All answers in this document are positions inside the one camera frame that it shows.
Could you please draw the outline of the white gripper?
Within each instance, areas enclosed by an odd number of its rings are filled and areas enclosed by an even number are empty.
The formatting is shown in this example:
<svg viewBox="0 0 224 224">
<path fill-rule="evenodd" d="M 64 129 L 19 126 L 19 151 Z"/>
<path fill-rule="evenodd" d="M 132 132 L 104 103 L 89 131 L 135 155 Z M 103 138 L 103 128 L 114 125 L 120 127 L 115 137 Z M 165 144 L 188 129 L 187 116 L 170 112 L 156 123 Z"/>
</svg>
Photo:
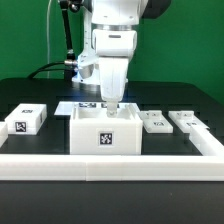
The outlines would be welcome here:
<svg viewBox="0 0 224 224">
<path fill-rule="evenodd" d="M 127 58 L 100 57 L 98 60 L 101 98 L 107 101 L 108 117 L 117 115 L 117 102 L 123 98 L 128 63 Z"/>
</svg>

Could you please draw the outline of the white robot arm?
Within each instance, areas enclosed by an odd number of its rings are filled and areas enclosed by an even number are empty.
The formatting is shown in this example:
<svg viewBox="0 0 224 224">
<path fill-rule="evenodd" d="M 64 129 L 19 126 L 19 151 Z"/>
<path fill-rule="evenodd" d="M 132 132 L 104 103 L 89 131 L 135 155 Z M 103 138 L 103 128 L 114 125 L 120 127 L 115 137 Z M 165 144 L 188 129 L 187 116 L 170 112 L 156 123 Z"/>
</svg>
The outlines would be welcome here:
<svg viewBox="0 0 224 224">
<path fill-rule="evenodd" d="M 100 89 L 107 115 L 115 117 L 137 46 L 141 18 L 156 19 L 172 0 L 83 0 L 84 49 L 74 82 Z"/>
</svg>

